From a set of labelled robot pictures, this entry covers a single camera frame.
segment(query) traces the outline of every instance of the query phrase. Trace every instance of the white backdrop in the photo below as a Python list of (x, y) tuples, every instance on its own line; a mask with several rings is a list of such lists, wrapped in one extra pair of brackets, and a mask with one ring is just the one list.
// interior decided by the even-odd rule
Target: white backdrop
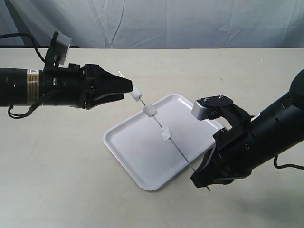
[(12, 0), (42, 45), (303, 48), (303, 0)]

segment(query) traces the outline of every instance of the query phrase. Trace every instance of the wire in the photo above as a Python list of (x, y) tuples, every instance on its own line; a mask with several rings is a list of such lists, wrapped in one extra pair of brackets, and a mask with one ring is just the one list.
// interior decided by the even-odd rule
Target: wire
[(295, 169), (304, 170), (304, 166), (301, 166), (301, 165), (294, 165), (294, 164), (278, 165), (277, 164), (277, 158), (278, 158), (278, 156), (276, 156), (275, 159), (274, 159), (274, 164), (275, 164), (275, 167), (277, 169), (295, 168)]
[(35, 43), (34, 38), (30, 34), (27, 34), (27, 33), (11, 33), (11, 34), (0, 35), (0, 39), (11, 38), (11, 37), (28, 37), (31, 40), (31, 42), (33, 44), (33, 48), (35, 49), (39, 58), (42, 60), (42, 62), (44, 62), (44, 63), (46, 62), (45, 59), (40, 54), (40, 52), (38, 50), (38, 47)]
[(32, 104), (29, 107), (29, 110), (24, 114), (11, 113), (10, 111), (14, 108), (14, 106), (11, 104), (8, 109), (9, 117), (16, 119), (16, 120), (28, 117), (29, 115), (31, 115), (33, 113), (33, 111), (35, 111), (40, 105), (42, 105), (43, 102), (50, 99), (53, 95), (57, 94), (58, 92), (59, 92), (58, 90), (55, 90), (55, 91), (50, 91), (50, 92), (46, 93), (45, 95), (40, 97), (34, 104)]

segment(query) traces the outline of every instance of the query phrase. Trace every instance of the white table surface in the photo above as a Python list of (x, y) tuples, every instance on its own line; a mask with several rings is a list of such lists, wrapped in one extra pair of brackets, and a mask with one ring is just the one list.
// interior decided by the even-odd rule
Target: white table surface
[[(148, 103), (170, 93), (192, 101), (223, 94), (257, 114), (288, 91), (303, 57), (304, 49), (72, 49), (66, 62), (120, 70)], [(0, 67), (43, 63), (32, 49), (0, 49)], [(140, 108), (129, 95), (90, 111), (40, 107), (22, 120), (0, 108), (0, 227), (304, 226), (304, 172), (276, 170), (273, 161), (211, 192), (195, 188), (189, 168), (160, 191), (140, 189), (103, 143)], [(304, 164), (304, 143), (278, 162)]]

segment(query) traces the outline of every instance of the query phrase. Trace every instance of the plastic tray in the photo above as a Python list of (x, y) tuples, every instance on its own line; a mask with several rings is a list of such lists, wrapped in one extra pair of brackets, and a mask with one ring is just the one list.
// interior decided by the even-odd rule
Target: plastic tray
[[(191, 114), (193, 103), (179, 94), (153, 105), (158, 110), (156, 118), (170, 128), (172, 139), (190, 162), (213, 145), (213, 134), (223, 128), (214, 120), (197, 120)], [(147, 191), (157, 190), (188, 165), (171, 141), (162, 140), (159, 125), (143, 111), (108, 130), (104, 143)]]

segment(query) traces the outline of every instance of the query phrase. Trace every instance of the screw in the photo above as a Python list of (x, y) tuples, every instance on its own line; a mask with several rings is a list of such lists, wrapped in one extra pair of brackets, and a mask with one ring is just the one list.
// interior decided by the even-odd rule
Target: screw
[(57, 78), (53, 78), (53, 86), (57, 85)]

